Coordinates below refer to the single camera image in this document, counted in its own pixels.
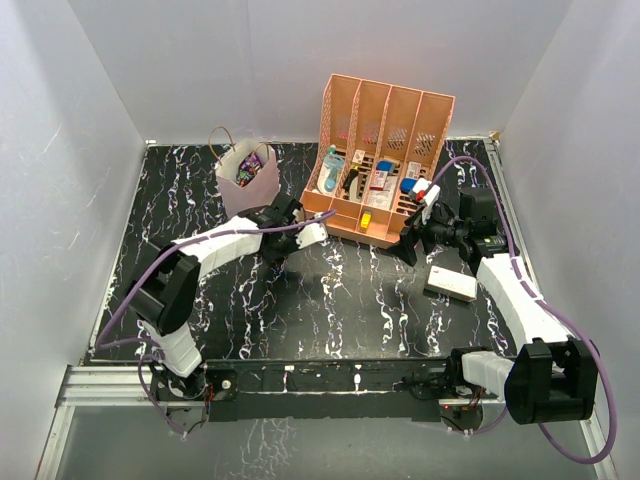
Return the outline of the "pale pink paper bag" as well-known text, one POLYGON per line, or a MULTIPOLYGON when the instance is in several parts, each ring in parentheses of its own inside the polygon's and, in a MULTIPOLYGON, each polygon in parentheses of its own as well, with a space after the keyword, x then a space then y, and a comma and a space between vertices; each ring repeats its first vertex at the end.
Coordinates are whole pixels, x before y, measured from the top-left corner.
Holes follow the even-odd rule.
POLYGON ((208 146, 216 159, 215 175, 218 192, 228 218, 241 211, 269 205, 280 191, 277 155, 264 141, 245 138, 234 142, 229 130, 217 126, 209 135, 208 146), (219 156, 212 138, 217 130, 226 133, 230 148, 219 156))

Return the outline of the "purple M&M's packet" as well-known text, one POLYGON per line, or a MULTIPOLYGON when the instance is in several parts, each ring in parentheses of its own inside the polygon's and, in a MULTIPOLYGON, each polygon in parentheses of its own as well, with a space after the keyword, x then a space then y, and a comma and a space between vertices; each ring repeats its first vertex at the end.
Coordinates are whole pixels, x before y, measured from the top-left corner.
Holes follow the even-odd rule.
POLYGON ((263 168, 263 162, 256 153, 249 154, 238 167, 236 184, 240 187, 247 186, 263 168))

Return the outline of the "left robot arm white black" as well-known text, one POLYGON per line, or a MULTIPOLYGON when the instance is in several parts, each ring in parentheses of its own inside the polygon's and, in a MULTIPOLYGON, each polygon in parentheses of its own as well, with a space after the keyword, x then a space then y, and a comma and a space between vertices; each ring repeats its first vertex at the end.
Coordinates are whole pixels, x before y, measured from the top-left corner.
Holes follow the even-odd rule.
POLYGON ((162 359, 151 363, 152 374, 184 399, 199 397, 207 376, 203 360, 193 339, 188 319, 192 314, 200 281, 219 267, 243 256, 257 254, 277 263, 301 249, 301 230, 258 234, 258 229, 297 224, 305 220, 302 203, 279 193, 269 205, 251 207, 207 232, 202 242, 174 240, 162 247, 152 243, 152 252, 161 256, 172 252, 149 275, 131 300, 129 307, 154 341, 162 359), (159 371, 159 363, 164 370, 159 371))

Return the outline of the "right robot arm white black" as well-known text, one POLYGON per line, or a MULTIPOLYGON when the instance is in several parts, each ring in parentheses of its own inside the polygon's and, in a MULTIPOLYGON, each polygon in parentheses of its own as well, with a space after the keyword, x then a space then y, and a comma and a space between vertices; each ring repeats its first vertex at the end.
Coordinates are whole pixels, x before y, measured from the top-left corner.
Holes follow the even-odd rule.
POLYGON ((488 188, 465 188, 459 209, 439 199, 440 190, 420 179, 410 191, 418 208, 404 222, 394 256, 413 266, 416 246, 425 252, 443 245, 457 249, 477 283, 494 300, 518 355, 510 360, 484 347, 453 349, 443 383, 466 397, 476 389, 502 398, 521 425, 586 420, 594 406, 598 369, 587 343, 541 306, 523 260, 511 253, 498 229, 495 199, 488 188))

